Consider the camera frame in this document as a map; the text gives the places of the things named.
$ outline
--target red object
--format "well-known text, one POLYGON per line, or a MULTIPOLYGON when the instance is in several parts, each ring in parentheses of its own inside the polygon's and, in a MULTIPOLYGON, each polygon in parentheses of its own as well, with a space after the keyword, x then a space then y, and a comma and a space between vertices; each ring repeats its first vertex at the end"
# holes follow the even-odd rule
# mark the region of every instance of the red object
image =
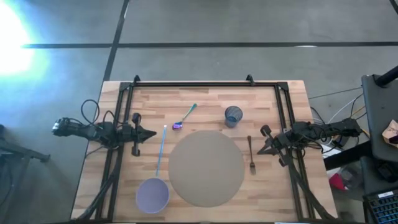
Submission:
POLYGON ((330 177, 329 184, 339 190, 346 190, 344 188, 343 179, 340 177, 339 174, 334 174, 332 177, 330 177))

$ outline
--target concrete floor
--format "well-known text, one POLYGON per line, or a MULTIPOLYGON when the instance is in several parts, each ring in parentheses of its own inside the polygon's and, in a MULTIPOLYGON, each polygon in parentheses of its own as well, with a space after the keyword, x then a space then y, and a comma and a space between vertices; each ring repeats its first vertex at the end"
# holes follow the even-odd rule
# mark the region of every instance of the concrete floor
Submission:
MULTIPOLYGON (((29 36, 24 43, 111 43, 123 0, 6 4, 29 36)), ((127 10, 121 42, 396 41, 397 22, 387 0, 136 0, 127 10)), ((109 51, 22 50, 33 55, 27 69, 0 72, 0 123, 9 139, 52 156, 48 164, 32 161, 8 223, 68 220, 87 141, 55 137, 51 128, 62 116, 82 119, 81 103, 98 99, 109 51)), ((110 79, 242 80, 251 74, 257 80, 305 80, 312 97, 359 87, 362 75, 384 73, 397 58, 398 47, 119 49, 110 79)), ((9 66, 7 60, 0 68, 9 66)), ((329 120, 360 93, 310 103, 329 120)), ((356 108, 362 105, 360 99, 356 108)), ((335 120, 348 115, 349 108, 335 120)), ((359 123, 367 128, 366 118, 359 123)))

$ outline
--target table leg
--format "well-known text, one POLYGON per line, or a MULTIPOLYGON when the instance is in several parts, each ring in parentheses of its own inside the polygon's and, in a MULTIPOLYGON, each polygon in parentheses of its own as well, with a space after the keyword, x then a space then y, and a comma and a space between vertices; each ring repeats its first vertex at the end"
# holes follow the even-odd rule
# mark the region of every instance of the table leg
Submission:
POLYGON ((359 144, 355 147, 352 147, 351 149, 347 149, 333 156, 329 156, 323 161, 325 162, 326 170, 331 170, 337 167, 341 167, 343 165, 350 164, 352 162, 356 162, 363 156, 373 156, 370 141, 359 144))

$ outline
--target clear blue cup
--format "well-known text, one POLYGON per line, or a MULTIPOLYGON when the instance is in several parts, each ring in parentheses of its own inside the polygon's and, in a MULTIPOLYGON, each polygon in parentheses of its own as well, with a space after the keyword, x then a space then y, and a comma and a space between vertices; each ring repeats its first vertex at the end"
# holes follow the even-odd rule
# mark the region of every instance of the clear blue cup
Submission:
POLYGON ((240 120, 242 120, 243 112, 237 106, 229 106, 225 110, 225 125, 234 128, 240 120))

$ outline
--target keyboard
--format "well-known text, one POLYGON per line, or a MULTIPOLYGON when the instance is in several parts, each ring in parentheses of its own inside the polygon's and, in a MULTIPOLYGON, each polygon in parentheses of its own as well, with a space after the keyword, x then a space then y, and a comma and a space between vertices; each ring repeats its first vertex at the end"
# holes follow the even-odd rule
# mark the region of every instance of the keyboard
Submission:
POLYGON ((398 224, 398 189, 364 196, 375 223, 398 224))

